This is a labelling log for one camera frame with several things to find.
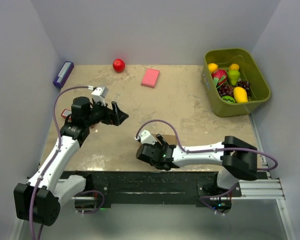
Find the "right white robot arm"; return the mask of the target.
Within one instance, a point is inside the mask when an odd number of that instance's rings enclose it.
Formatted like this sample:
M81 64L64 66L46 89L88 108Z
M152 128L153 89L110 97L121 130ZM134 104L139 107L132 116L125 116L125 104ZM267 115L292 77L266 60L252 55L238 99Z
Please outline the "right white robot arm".
M136 158L158 170L169 171L192 165L221 166L213 192L225 196L238 181L255 181L258 171L257 148L234 136L211 145L178 146L158 134L144 130L136 138L140 146Z

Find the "brown cardboard box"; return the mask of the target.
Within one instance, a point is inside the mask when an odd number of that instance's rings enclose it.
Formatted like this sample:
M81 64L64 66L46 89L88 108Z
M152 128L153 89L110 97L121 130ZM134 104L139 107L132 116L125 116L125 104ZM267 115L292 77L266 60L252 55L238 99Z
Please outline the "brown cardboard box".
M162 138L167 142L168 145L177 145L177 138L175 135L160 134L160 133L152 133L152 135L160 144L162 144L162 142L159 140L157 135L162 136Z

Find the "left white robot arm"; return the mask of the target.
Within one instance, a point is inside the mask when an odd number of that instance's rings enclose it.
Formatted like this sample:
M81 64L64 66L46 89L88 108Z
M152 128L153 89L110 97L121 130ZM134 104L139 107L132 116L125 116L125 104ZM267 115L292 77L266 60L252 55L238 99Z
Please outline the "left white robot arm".
M51 226L64 203L78 193L89 196L93 192L94 184L82 176L71 176L60 186L57 183L68 162L90 134L90 126L98 123L119 126L129 117L115 101L111 105L108 108L107 104L84 96L73 100L71 116L58 131L48 158L27 183L18 183L14 188L18 219Z

